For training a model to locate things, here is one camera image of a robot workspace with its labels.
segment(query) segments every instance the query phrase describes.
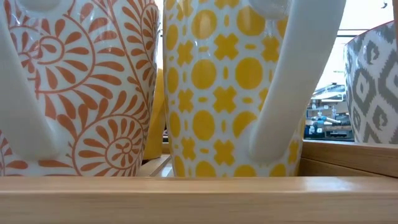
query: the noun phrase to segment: orange leaf pattern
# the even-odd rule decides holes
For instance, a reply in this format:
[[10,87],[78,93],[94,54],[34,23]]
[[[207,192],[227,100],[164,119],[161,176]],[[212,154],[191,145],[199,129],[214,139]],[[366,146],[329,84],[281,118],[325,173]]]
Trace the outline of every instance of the orange leaf pattern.
[[65,152],[24,161],[0,130],[0,176],[135,175],[157,70],[154,0],[61,1],[46,18],[2,2],[32,94]]

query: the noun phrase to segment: mug handle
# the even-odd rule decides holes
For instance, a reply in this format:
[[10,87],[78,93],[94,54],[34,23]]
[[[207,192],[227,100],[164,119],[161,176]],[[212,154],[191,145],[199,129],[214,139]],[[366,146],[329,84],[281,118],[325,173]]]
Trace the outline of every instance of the mug handle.
[[[31,4],[51,1],[21,1]],[[29,89],[24,69],[8,30],[7,18],[0,19],[0,130],[11,149],[27,160],[48,159],[58,154],[56,136]]]
[[288,148],[330,56],[345,2],[292,1],[274,79],[250,137],[253,160],[273,162]]

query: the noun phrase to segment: gray patterned mug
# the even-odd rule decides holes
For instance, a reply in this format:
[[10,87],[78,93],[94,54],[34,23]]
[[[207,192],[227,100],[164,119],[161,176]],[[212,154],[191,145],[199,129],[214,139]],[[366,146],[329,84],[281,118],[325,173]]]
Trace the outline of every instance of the gray patterned mug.
[[356,142],[398,144],[398,55],[394,21],[345,46],[347,103]]

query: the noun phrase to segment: wooden tray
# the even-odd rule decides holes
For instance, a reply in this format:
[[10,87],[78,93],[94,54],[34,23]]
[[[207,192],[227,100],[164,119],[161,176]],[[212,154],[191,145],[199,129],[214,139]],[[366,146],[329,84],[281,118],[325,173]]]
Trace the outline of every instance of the wooden tray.
[[172,175],[167,154],[142,167],[145,177],[2,177],[0,220],[398,223],[398,180],[391,178],[397,177],[397,154],[392,146],[306,141],[300,173],[332,177],[162,178]]

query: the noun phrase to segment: mug rim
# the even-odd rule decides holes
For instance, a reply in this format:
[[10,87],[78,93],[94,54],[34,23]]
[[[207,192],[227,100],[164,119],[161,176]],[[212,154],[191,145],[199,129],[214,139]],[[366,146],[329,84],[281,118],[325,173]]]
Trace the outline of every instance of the mug rim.
[[352,41],[354,41],[354,40],[358,39],[359,37],[361,37],[362,35],[365,35],[365,34],[367,34],[368,32],[370,32],[370,31],[372,31],[372,30],[375,30],[375,29],[378,29],[378,28],[380,28],[380,27],[382,27],[382,26],[385,26],[385,25],[387,25],[387,24],[389,24],[389,23],[391,23],[391,22],[394,22],[394,20],[385,22],[385,23],[383,23],[383,24],[380,24],[380,25],[378,25],[378,26],[373,27],[372,29],[369,29],[369,30],[363,32],[362,34],[356,35],[352,40],[350,40],[349,42],[347,42],[347,43],[345,44],[345,47],[346,47],[348,44],[350,44]]

